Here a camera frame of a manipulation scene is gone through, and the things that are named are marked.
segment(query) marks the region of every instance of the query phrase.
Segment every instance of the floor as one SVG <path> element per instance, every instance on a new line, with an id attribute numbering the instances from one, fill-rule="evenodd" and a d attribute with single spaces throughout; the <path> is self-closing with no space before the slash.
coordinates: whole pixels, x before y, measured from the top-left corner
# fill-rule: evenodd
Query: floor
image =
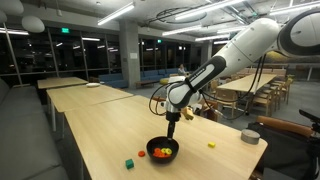
<path id="1" fill-rule="evenodd" d="M 151 95 L 155 92 L 155 90 L 160 87 L 160 85 L 145 86 L 139 89 L 125 89 L 125 91 L 135 94 L 145 96 L 150 98 Z M 157 93 L 161 96 L 165 96 L 165 90 L 160 90 L 160 93 Z M 298 124 L 303 124 L 306 126 L 311 126 L 312 123 L 307 118 L 301 116 L 299 114 L 300 108 L 310 109 L 313 111 L 319 111 L 320 104 L 320 82 L 300 82 L 295 81 L 291 85 L 290 89 L 290 97 L 288 105 L 282 102 L 281 109 L 274 112 L 272 117 L 289 120 Z M 228 108 L 221 109 L 221 112 L 230 117 L 231 110 Z M 219 118 L 218 122 L 221 124 L 225 124 L 232 128 L 242 130 L 245 129 L 250 122 L 254 122 L 258 115 L 264 115 L 265 111 L 261 107 L 254 107 L 249 115 L 243 115 L 235 120 L 226 120 L 223 118 Z M 54 138 L 56 139 L 56 144 L 58 150 L 61 154 L 61 158 L 63 160 L 64 166 L 68 171 L 68 175 L 71 180 L 79 179 L 79 169 L 81 165 L 81 155 L 77 145 L 73 139 L 72 133 L 66 123 L 65 127 L 65 138 L 61 140 L 61 131 L 57 131 L 53 133 Z M 90 179 L 88 171 L 84 166 L 84 174 L 85 179 Z"/>

